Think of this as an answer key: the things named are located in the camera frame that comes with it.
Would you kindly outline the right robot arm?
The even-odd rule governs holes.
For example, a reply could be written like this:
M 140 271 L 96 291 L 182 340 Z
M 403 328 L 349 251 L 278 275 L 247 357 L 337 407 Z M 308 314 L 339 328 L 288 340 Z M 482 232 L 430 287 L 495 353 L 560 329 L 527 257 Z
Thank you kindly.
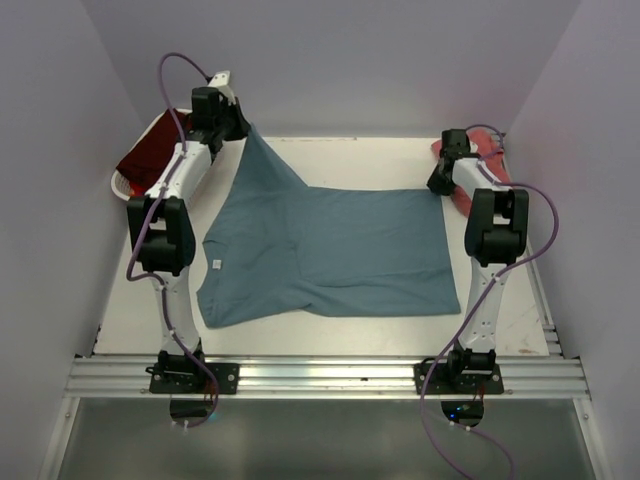
M 471 200 L 464 235 L 471 261 L 471 284 L 463 327 L 447 355 L 445 379 L 451 389 L 468 392 L 491 373 L 496 359 L 496 330 L 509 268 L 527 243 L 529 194 L 493 174 L 472 150 L 464 129 L 441 133 L 428 189 L 451 196 L 457 189 Z

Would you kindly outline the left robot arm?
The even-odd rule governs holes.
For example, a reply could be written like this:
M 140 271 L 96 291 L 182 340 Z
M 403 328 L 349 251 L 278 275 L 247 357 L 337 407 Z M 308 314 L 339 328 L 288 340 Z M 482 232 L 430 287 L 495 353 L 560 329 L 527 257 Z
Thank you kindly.
M 190 126 L 178 123 L 178 140 L 159 179 L 127 202 L 131 259 L 126 278 L 153 283 L 162 342 L 156 374 L 172 373 L 185 392 L 208 379 L 193 319 L 189 270 L 196 240 L 188 203 L 226 142 L 245 138 L 250 126 L 229 86 L 210 82 L 191 94 Z

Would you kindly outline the blue t shirt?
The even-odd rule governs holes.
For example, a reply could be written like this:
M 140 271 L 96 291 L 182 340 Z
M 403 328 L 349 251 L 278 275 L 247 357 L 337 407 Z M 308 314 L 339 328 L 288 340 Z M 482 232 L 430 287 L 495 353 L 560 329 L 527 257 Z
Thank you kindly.
M 211 329 L 293 310 L 407 317 L 460 310 L 440 199 L 307 185 L 256 132 L 203 241 Z

